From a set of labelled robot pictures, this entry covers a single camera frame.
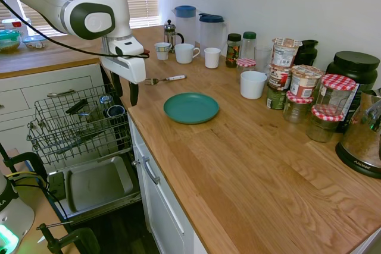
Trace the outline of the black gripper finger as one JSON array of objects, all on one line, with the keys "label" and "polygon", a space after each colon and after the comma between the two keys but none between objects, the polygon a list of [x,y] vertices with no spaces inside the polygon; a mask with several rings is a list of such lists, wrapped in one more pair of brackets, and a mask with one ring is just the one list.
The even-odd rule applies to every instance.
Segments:
[{"label": "black gripper finger", "polygon": [[111,72],[111,80],[115,89],[116,95],[120,98],[123,96],[123,88],[120,82],[120,76],[114,72]]},{"label": "black gripper finger", "polygon": [[136,106],[139,98],[139,85],[129,82],[130,90],[130,104],[131,106]]}]

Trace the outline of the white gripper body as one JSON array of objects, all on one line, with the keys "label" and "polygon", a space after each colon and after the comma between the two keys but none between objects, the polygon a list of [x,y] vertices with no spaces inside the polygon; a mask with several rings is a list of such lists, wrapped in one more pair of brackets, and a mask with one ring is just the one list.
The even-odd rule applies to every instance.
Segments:
[{"label": "white gripper body", "polygon": [[142,58],[101,57],[101,62],[106,69],[134,84],[146,79],[145,61]]}]

